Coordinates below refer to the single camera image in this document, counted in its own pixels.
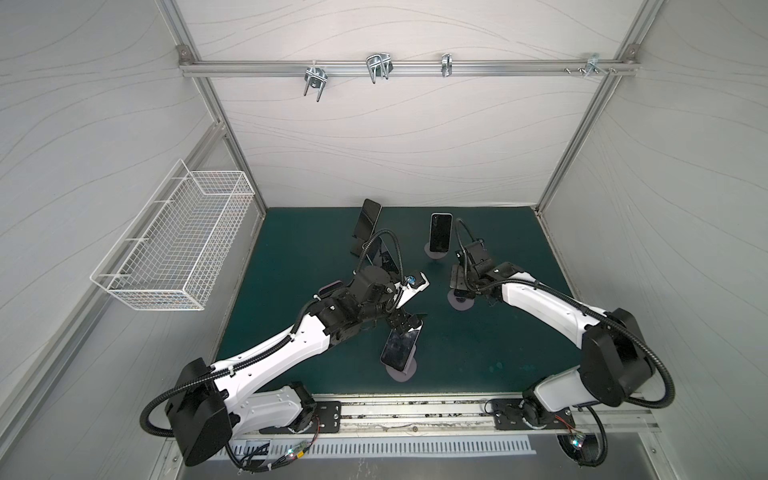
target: green floor mat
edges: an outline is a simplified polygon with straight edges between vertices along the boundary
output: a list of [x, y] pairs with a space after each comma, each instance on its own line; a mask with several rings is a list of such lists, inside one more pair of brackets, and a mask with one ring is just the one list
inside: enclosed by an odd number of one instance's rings
[[[300, 363], [264, 389], [298, 380], [312, 393], [521, 391], [578, 364], [579, 351], [570, 341], [521, 310], [504, 303], [490, 306], [484, 299], [466, 312], [450, 307], [446, 295], [455, 255], [435, 261], [423, 250], [433, 212], [463, 218], [499, 263], [515, 263], [541, 282], [570, 293], [530, 208], [384, 208], [377, 227], [397, 233], [406, 272], [421, 270], [430, 282], [406, 305], [411, 313], [428, 314], [417, 343], [415, 375], [405, 383], [387, 375], [379, 356], [389, 331], [380, 323]], [[349, 248], [358, 213], [358, 208], [269, 210], [218, 359], [241, 353], [292, 325], [299, 308], [320, 287], [351, 280], [356, 258]], [[454, 238], [451, 242], [453, 251], [457, 245]]]

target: black mounting plate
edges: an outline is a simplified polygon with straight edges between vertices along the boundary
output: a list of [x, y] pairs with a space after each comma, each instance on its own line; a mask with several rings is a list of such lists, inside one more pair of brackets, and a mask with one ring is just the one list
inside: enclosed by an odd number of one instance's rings
[[[486, 403], [485, 411], [493, 412], [493, 426], [497, 430], [532, 430], [527, 423], [523, 421], [523, 411], [519, 405], [522, 399], [493, 399], [488, 400]], [[556, 412], [555, 415], [559, 416], [572, 427], [576, 426], [570, 409], [562, 409]], [[554, 420], [548, 423], [541, 430], [562, 430], [565, 429], [559, 420]]]
[[[341, 423], [341, 402], [318, 402], [315, 413], [319, 418], [320, 433], [339, 433], [339, 424]], [[312, 419], [310, 425], [304, 432], [314, 433], [317, 429], [315, 419]], [[259, 430], [262, 435], [272, 435], [277, 433], [293, 433], [288, 427], [266, 427]]]

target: white wire basket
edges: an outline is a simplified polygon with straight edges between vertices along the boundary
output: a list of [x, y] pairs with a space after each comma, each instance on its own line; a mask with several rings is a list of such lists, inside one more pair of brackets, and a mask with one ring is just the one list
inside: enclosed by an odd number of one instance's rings
[[[91, 274], [134, 310], [202, 310], [253, 199], [242, 171], [190, 171], [179, 163], [186, 174], [171, 172], [157, 189], [170, 195], [150, 200]], [[151, 220], [137, 227], [142, 217]]]

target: black smartphone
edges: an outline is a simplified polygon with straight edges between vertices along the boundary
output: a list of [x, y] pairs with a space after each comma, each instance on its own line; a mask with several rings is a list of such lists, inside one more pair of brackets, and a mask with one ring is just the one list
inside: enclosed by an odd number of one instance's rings
[[369, 198], [362, 202], [360, 215], [357, 218], [357, 224], [352, 234], [355, 237], [355, 243], [350, 252], [359, 257], [362, 253], [362, 245], [367, 242], [376, 228], [376, 222], [379, 221], [379, 214], [382, 211], [381, 204], [376, 203]]
[[422, 326], [419, 325], [419, 328], [402, 334], [397, 333], [396, 330], [390, 332], [382, 351], [381, 362], [384, 365], [391, 366], [398, 372], [404, 372], [413, 354], [413, 347], [416, 346], [416, 339], [419, 338], [421, 331]]
[[429, 251], [445, 253], [451, 248], [453, 215], [432, 214], [429, 221]]

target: white wall panel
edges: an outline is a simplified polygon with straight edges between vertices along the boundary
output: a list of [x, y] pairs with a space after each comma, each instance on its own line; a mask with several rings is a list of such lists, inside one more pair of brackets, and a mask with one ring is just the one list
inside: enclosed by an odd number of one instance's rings
[[[225, 153], [220, 142], [204, 169], [231, 170]], [[135, 312], [114, 300], [0, 467], [0, 478], [149, 478], [163, 439], [141, 430], [139, 414], [173, 386], [184, 365], [201, 356], [212, 361], [257, 222], [251, 204], [204, 311]], [[153, 422], [167, 428], [162, 407], [155, 414]]]
[[581, 296], [670, 367], [681, 477], [768, 478], [768, 4], [670, 0], [640, 60], [545, 219]]
[[205, 60], [613, 57], [641, 0], [179, 0]]
[[210, 126], [176, 63], [151, 0], [0, 2], [0, 404]]
[[214, 81], [270, 207], [532, 205], [596, 79]]

